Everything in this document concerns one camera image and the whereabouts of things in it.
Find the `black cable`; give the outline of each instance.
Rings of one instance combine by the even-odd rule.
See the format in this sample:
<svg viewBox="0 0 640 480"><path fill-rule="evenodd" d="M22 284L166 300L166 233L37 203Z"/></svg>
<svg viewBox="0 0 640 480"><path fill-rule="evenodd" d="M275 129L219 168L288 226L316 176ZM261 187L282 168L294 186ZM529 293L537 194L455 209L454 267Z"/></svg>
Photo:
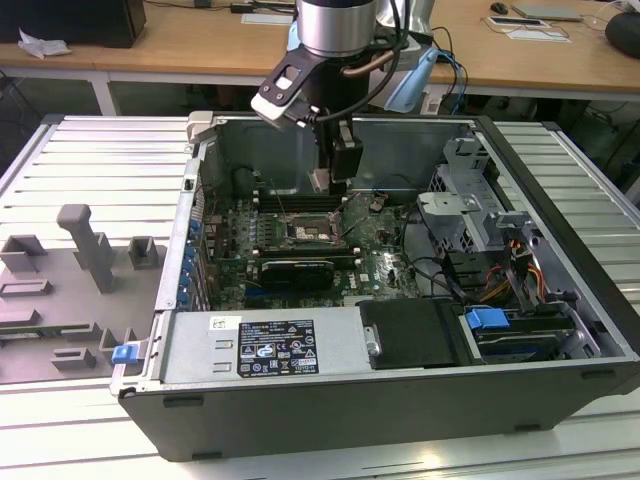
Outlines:
<svg viewBox="0 0 640 480"><path fill-rule="evenodd" d="M402 180L407 182L407 185L409 185L413 190L416 190L416 191L418 190L418 187L416 186L416 184L413 183L411 181L411 179L409 177L407 177L406 175L404 175L402 173L391 173L389 175L385 175L380 180L378 180L373 186L373 191L378 193L380 191L380 189L382 188L382 183L385 182L386 180L389 180L390 178L394 178L394 177L401 178Z"/></svg>
<svg viewBox="0 0 640 480"><path fill-rule="evenodd" d="M252 0L251 1L251 5L253 5L256 8L262 8L265 10L271 10L273 12L277 12L277 13L286 13L287 15L291 15L293 13L293 5L291 5L291 9L288 9L288 7L283 6L282 9L278 8L278 7L274 7L272 5L268 5L266 3L262 3L259 2L257 0Z"/></svg>
<svg viewBox="0 0 640 480"><path fill-rule="evenodd" d="M16 85L16 83L13 81L13 78L9 77L8 75L6 75L2 70L0 70L0 75L2 75L4 78L6 78L9 83L11 84L11 87L16 91L16 93L18 95L20 95L20 97L22 98L22 100L24 101L24 103L27 104L27 106L33 110L33 113L36 114L36 116L38 118L42 118L42 114L40 114L40 112L38 111L38 109L36 107L33 106L33 104L27 99L27 97L24 96L24 94L22 93L22 90L20 90L18 88L18 86Z"/></svg>
<svg viewBox="0 0 640 480"><path fill-rule="evenodd" d="M432 31L435 32L438 30L442 30L447 34L447 39L449 40L449 51L447 52L446 50L442 50L434 40L436 47L438 47L438 50L442 51L443 53L449 53L451 55L451 58L454 60L454 62L458 64L458 68L464 71L465 82L464 82L464 86L462 87L462 95L461 95L461 98L462 98L464 97L465 92L467 91L467 85L469 84L469 73L467 72L467 69L465 68L465 66L462 65L458 60L456 60L456 54L453 51L453 40L451 38L451 32L449 32L449 29L447 27L435 27ZM451 87L449 87L449 90L447 91L447 93L442 97L442 102L446 101L451 96L454 88L456 88L456 85L458 84L458 71L456 69L456 65L454 63L451 63L450 65L451 65L451 68L453 69L453 83L451 84Z"/></svg>
<svg viewBox="0 0 640 480"><path fill-rule="evenodd" d="M451 58L453 58L454 60L456 59L456 55L455 53L453 53L453 40L451 40L451 32L449 32L449 29L447 27L436 27L434 29L432 29L432 32L436 32L438 30L443 30L444 33L447 34L447 38L449 39L449 51L451 52Z"/></svg>
<svg viewBox="0 0 640 480"><path fill-rule="evenodd" d="M198 8L198 7L190 7L188 5L180 5L178 3L156 2L155 0L144 0L144 3L148 3L149 5L153 5L156 7L186 8L188 10L205 10L209 12L218 12L220 10L225 10L227 8L230 8L230 5L224 5L220 7Z"/></svg>
<svg viewBox="0 0 640 480"><path fill-rule="evenodd" d="M631 129L627 132L627 134L624 136L624 138L622 139L622 141L618 144L618 146L616 147L616 149L613 151L613 153L609 156L609 158L607 159L606 162L604 162L604 165L602 166L602 171L606 173L607 169L609 168L609 165L611 164L611 162L613 161L613 158L618 154L618 152L620 151L620 149L624 146L625 143L627 143L627 140L629 140L629 137L631 137L631 135L633 135L633 132L635 131L636 128L638 128L638 125L640 125L640 118L638 120L636 120L636 123L633 125L633 127L631 127Z"/></svg>
<svg viewBox="0 0 640 480"><path fill-rule="evenodd" d="M405 243L405 238L407 236L407 226L409 225L409 219L411 218L411 215L413 215L413 213L417 210L418 205L416 205L415 203L413 204L413 206L409 209L409 211L407 212L407 216L404 219L404 224L402 225L402 237L400 240L400 248L402 250L402 255L404 256L405 260L407 261L407 263L413 267L413 269L415 270L415 272L420 275L423 278L426 278L427 280L429 280L432 283L435 283L437 285L440 285L442 288L444 288L446 291L448 291L449 293L451 292L451 288L449 287L449 285L447 285L445 282L442 282L435 277L435 275L429 275L426 272L423 272L422 270L420 270L418 267L416 267L415 262L419 261L419 260L426 260L426 259L432 259L435 257L418 257L415 260L410 260L409 259L409 255L407 255L407 250L405 249L404 243Z"/></svg>
<svg viewBox="0 0 640 480"><path fill-rule="evenodd" d="M391 3L391 8L396 10L397 12L398 7L396 5L396 2L390 2L390 3ZM324 123L324 122L331 122L334 120L340 120L341 118L347 115L351 115L352 113L357 112L362 107L366 106L373 98L375 98L382 91L382 89L389 83L389 81L391 81L393 74L396 72L398 68L398 63L400 62L400 50L402 50L402 47L404 46L404 43L406 42L407 37L409 36L409 20L410 20L409 17L411 13L410 3L411 3L410 0L405 0L404 2L404 28L402 30L402 36L398 39L398 41L396 42L396 45L392 49L394 53L393 60L391 61L391 66L389 67L389 71L384 76L382 81L378 85L376 85L373 88L373 90L371 90L367 95L365 95L362 98L362 100L360 100L359 102L356 102L350 107L347 107L344 110L341 110L336 113L324 115L321 117L312 116L309 119L310 123Z"/></svg>
<svg viewBox="0 0 640 480"><path fill-rule="evenodd" d="M391 12L393 13L393 28L396 32L396 40L398 40L402 32L400 32L400 12L398 11L398 6L395 5L395 7L391 7Z"/></svg>

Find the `metal cylinder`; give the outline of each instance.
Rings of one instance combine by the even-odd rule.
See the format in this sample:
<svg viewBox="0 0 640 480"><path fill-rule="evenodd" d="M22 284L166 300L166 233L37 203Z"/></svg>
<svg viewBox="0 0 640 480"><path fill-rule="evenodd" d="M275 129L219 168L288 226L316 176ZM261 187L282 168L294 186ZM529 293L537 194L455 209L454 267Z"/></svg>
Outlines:
<svg viewBox="0 0 640 480"><path fill-rule="evenodd" d="M298 0L298 35L311 53L322 57L348 57L363 51L373 40L377 4L334 8Z"/></svg>
<svg viewBox="0 0 640 480"><path fill-rule="evenodd" d="M395 22L393 20L393 9L391 8L391 2L396 2L398 7L398 13L400 14L400 25L404 26L404 2L405 0L379 0L378 14L376 18L380 25L393 28ZM431 36L431 27L429 26L429 19L431 18L431 11L433 10L433 4L435 0L411 0L409 9L409 31L414 35L417 35L417 40L421 41L420 37Z"/></svg>

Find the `power supply label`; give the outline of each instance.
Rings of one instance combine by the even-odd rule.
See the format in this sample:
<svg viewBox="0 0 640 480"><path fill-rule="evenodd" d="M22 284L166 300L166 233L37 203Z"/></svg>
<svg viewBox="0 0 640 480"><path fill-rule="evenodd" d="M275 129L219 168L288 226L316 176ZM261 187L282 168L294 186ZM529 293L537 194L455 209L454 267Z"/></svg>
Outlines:
<svg viewBox="0 0 640 480"><path fill-rule="evenodd" d="M243 378L318 373L313 320L246 322L238 329L238 375Z"/></svg>

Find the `blue latch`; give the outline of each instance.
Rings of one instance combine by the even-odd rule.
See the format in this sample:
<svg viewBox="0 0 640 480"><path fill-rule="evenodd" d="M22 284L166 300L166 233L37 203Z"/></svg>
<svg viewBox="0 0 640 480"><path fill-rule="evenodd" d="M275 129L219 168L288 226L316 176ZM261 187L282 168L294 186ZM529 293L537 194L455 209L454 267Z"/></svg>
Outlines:
<svg viewBox="0 0 640 480"><path fill-rule="evenodd" d="M501 308L474 308L465 314L471 329L509 328L510 323Z"/></svg>
<svg viewBox="0 0 640 480"><path fill-rule="evenodd" d="M113 349L111 362L114 365L134 365L138 363L138 345L118 345Z"/></svg>

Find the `metal slotted platform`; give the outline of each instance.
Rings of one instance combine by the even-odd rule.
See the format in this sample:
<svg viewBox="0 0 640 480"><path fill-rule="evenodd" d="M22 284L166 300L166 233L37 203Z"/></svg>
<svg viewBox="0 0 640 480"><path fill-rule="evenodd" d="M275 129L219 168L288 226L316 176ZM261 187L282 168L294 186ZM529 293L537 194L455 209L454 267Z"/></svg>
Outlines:
<svg viewBox="0 0 640 480"><path fill-rule="evenodd" d="M67 117L57 128L41 127L11 167L6 177L9 181L0 184L0 240L6 238L3 229L7 225L20 233L33 233L36 225L45 235L46 246L68 245L66 232L58 231L55 225L58 206L68 201L89 203L94 229L112 232L112 244L125 242L124 238L128 243L132 230L151 225L158 233L165 232L166 236L158 238L160 242L168 240L171 209L179 189L179 182L175 186L171 183L175 175L168 167L183 169L191 156L184 153L184 124L183 118ZM550 133L539 124L499 127L633 301L633 293L639 295L640 291L640 272L633 274L639 270L640 258L637 212L561 134ZM82 147L75 142L72 146L72 139L82 141ZM93 168L73 168L89 164L102 169L101 174ZM50 165L55 168L42 168ZM139 168L144 166L158 170ZM125 184L130 177L135 178ZM33 179L44 184L29 185ZM91 192L89 181L105 188ZM507 193L514 199L513 192ZM17 209L23 209L23 215L16 214ZM609 222L606 227L602 227L604 222ZM127 237L119 239L122 231ZM621 272L627 276L615 278ZM547 432L175 464L158 456L153 444L110 395L107 382L81 380L73 389L56 389L52 384L13 385L0 395L0 478L640 478L640 390L599 399ZM312 434L305 430L304 419L300 430L292 432L300 442Z"/></svg>
<svg viewBox="0 0 640 480"><path fill-rule="evenodd" d="M620 291L640 313L640 213L561 132L496 123ZM503 177L516 209L526 210Z"/></svg>
<svg viewBox="0 0 640 480"><path fill-rule="evenodd" d="M182 117L67 116L41 126L0 184L0 242L35 234L45 248L72 246L56 216L65 203L86 203L112 246L137 235L166 245L188 148Z"/></svg>

